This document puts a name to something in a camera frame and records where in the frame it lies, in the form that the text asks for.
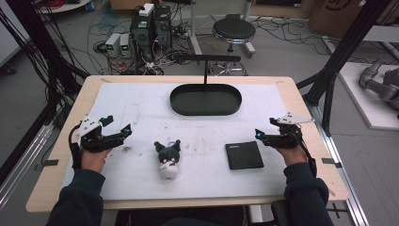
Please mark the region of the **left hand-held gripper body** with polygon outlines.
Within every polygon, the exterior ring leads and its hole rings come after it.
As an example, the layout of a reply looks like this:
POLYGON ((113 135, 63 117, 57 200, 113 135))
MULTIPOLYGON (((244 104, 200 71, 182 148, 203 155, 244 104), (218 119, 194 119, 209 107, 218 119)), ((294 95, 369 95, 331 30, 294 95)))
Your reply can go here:
POLYGON ((91 153, 111 149, 110 139, 102 135, 102 129, 99 120, 86 115, 81 121, 77 133, 81 147, 91 153))

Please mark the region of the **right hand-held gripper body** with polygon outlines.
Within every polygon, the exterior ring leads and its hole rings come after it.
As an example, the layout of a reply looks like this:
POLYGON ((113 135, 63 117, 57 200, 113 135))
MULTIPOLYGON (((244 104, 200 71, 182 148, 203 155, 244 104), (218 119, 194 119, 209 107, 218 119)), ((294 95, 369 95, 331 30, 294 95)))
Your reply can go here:
POLYGON ((286 115, 276 119, 283 147, 292 149, 303 142, 301 125, 314 122, 314 118, 288 112, 286 115))

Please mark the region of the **black square box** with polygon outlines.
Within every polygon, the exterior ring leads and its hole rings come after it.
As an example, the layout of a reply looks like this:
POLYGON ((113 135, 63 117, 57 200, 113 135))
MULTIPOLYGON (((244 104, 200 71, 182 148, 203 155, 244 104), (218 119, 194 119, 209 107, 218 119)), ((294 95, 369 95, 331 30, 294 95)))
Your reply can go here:
POLYGON ((256 141, 226 144, 231 170, 263 168, 263 159, 256 141))

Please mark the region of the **black and white plush toy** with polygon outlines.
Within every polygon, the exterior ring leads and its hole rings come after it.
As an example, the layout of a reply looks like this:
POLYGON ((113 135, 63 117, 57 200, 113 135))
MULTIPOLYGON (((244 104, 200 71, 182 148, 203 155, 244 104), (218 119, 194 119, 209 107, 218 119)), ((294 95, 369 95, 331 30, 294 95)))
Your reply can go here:
POLYGON ((181 141, 177 139, 172 142, 171 146, 165 146, 155 141, 154 147, 158 153, 160 177, 163 180, 175 180, 179 173, 181 141))

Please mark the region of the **black oval tray with stand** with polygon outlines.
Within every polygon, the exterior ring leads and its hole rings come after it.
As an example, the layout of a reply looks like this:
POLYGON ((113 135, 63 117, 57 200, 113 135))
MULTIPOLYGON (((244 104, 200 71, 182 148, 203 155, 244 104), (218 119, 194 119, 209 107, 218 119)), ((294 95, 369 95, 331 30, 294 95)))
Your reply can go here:
POLYGON ((176 61, 204 61, 204 79, 202 84, 183 84, 176 87, 169 95, 171 108, 184 116, 227 116, 237 112, 242 103, 241 92, 228 84, 209 84, 208 62, 238 62, 239 56, 213 55, 175 55, 176 61))

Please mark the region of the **person's right hand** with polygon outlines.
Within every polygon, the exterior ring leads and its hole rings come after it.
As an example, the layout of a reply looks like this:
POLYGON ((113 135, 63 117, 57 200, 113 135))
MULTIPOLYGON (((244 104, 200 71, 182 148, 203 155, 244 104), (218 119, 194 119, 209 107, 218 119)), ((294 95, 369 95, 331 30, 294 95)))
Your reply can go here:
POLYGON ((277 148, 277 151, 282 155, 286 166, 308 162, 305 151, 299 145, 293 149, 277 148))

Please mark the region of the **person's left hand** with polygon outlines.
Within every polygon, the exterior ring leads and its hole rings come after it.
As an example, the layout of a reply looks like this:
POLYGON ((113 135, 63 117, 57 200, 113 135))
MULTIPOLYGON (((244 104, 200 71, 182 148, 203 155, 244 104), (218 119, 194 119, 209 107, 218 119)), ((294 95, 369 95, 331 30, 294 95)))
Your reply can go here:
POLYGON ((87 150, 83 150, 81 154, 81 168, 83 170, 92 170, 101 173, 104 168, 105 159, 110 153, 110 150, 105 150, 99 153, 91 153, 87 150))

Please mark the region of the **white table mat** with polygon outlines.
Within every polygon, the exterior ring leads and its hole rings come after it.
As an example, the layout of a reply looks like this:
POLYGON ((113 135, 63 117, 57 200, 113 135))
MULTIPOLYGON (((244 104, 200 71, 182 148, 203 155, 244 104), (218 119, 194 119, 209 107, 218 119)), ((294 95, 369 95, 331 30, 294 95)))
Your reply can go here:
POLYGON ((132 134, 105 160, 102 189, 108 201, 178 200, 279 196, 285 188, 285 164, 273 149, 259 148, 263 166, 229 167, 226 145, 252 141, 256 130, 277 133, 270 119, 286 114, 274 85, 239 84, 242 103, 229 116, 182 116, 174 112, 169 95, 174 84, 105 83, 101 85, 90 117, 112 116, 103 132, 117 133, 131 125, 132 134), (164 180, 154 148, 181 142, 179 173, 164 180))

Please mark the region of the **dark tape strip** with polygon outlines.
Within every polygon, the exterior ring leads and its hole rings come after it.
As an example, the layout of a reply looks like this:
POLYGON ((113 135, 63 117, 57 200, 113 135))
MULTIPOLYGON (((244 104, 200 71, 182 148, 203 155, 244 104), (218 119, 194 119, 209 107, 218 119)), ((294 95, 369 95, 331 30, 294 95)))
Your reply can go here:
POLYGON ((336 162, 333 158, 322 158, 323 164, 334 165, 337 169, 342 168, 342 164, 340 162, 336 162))
POLYGON ((45 160, 34 167, 35 171, 42 171, 45 167, 57 166, 59 159, 45 160))

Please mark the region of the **white platform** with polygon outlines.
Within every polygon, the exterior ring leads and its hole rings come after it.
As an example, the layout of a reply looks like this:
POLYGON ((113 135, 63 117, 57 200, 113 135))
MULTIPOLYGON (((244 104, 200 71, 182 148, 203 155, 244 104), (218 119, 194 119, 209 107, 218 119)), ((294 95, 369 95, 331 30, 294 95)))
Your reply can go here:
POLYGON ((389 107, 378 95, 359 86, 360 74, 369 67, 366 63, 347 62, 340 77, 369 128, 399 131, 399 111, 389 107))

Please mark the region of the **black computer tower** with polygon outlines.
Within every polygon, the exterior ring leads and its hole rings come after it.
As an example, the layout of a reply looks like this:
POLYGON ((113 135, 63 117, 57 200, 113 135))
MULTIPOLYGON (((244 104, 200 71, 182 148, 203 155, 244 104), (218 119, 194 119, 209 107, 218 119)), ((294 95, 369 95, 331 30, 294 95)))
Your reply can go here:
POLYGON ((154 10, 155 42, 163 49, 171 47, 170 6, 157 6, 154 10))
POLYGON ((152 45, 154 41, 154 22, 152 14, 140 16, 138 13, 133 15, 130 27, 133 43, 137 49, 137 55, 145 60, 152 62, 152 45))

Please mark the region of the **black round stool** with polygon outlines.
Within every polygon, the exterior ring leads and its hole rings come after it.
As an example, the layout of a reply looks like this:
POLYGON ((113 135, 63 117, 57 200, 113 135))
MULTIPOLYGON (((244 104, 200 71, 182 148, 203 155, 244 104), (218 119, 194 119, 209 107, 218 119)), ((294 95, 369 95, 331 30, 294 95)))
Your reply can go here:
MULTIPOLYGON (((234 45, 250 42, 255 33, 255 27, 238 14, 229 14, 224 19, 215 22, 213 26, 213 35, 229 45, 227 57, 232 56, 234 45)), ((218 62, 216 60, 209 65, 209 73, 213 75, 246 75, 247 70, 240 61, 218 62)))

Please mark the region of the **white box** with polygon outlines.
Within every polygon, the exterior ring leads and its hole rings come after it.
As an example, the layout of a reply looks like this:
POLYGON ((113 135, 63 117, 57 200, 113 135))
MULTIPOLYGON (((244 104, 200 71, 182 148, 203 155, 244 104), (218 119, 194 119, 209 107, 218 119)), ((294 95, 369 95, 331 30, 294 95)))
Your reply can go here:
POLYGON ((151 15, 152 11, 154 10, 154 4, 146 3, 141 10, 138 12, 140 16, 148 17, 151 15))

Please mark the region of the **white table leg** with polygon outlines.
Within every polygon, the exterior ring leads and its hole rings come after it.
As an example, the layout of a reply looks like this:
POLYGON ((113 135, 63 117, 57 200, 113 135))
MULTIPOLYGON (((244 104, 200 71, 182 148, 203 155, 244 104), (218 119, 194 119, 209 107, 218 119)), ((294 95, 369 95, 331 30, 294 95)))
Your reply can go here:
POLYGON ((202 51, 196 36, 196 3, 197 0, 190 0, 190 29, 188 34, 194 54, 201 55, 202 51))

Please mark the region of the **large cardboard box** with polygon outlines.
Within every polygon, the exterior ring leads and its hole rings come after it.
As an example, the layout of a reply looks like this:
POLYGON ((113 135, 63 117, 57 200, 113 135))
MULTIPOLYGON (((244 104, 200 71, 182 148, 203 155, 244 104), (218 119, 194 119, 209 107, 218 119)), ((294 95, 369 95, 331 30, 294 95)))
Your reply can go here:
POLYGON ((312 34, 342 38, 367 0, 315 0, 309 19, 312 34))

